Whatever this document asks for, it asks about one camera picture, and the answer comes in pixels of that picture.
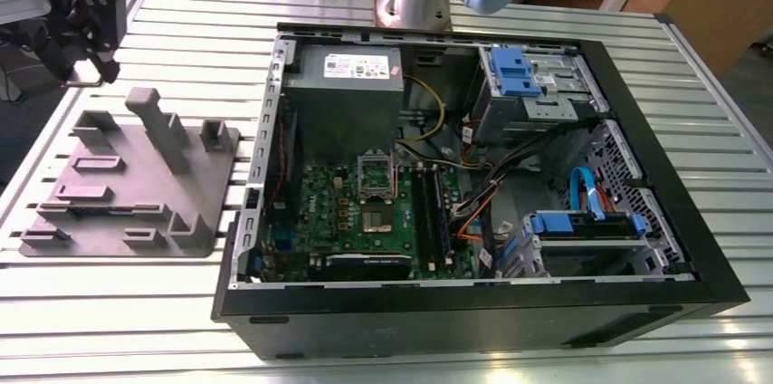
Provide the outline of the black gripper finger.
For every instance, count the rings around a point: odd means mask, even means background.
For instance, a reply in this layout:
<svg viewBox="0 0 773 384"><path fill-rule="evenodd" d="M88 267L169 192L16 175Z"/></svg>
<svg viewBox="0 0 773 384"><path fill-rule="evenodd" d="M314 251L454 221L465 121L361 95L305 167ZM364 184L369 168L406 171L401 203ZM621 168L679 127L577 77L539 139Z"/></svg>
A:
<svg viewBox="0 0 773 384"><path fill-rule="evenodd" d="M73 72L73 62L68 54L70 40L44 29L40 58L45 68L60 82L66 82Z"/></svg>
<svg viewBox="0 0 773 384"><path fill-rule="evenodd" d="M113 83L120 64L113 54L120 45L120 0L76 0L76 26L84 56L102 82Z"/></svg>

